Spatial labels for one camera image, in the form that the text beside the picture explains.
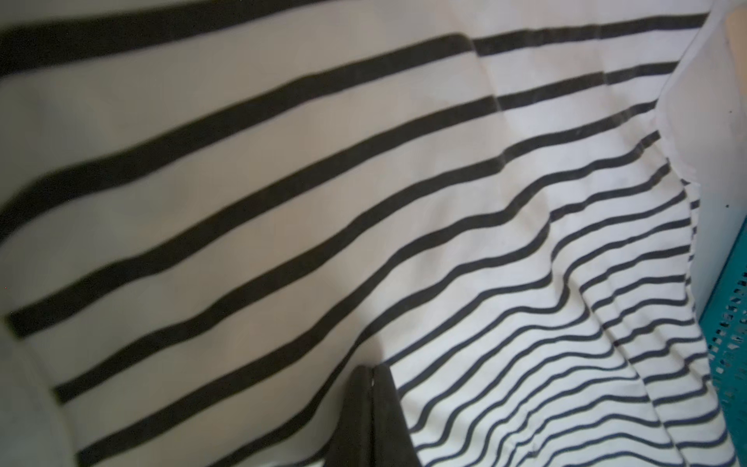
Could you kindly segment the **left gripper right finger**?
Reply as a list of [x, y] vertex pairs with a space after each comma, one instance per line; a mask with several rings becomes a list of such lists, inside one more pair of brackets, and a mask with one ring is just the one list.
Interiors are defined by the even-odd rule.
[[373, 466], [420, 467], [390, 368], [373, 370]]

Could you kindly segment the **black white striped tank top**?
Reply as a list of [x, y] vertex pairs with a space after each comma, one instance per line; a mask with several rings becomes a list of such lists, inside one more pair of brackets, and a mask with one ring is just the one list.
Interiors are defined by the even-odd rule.
[[1, 462], [735, 466], [663, 103], [713, 1], [5, 1]]

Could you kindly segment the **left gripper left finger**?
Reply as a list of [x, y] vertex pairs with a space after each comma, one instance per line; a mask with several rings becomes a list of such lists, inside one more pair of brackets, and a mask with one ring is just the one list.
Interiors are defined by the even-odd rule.
[[373, 383], [373, 370], [369, 367], [359, 366], [351, 373], [325, 466], [373, 465]]

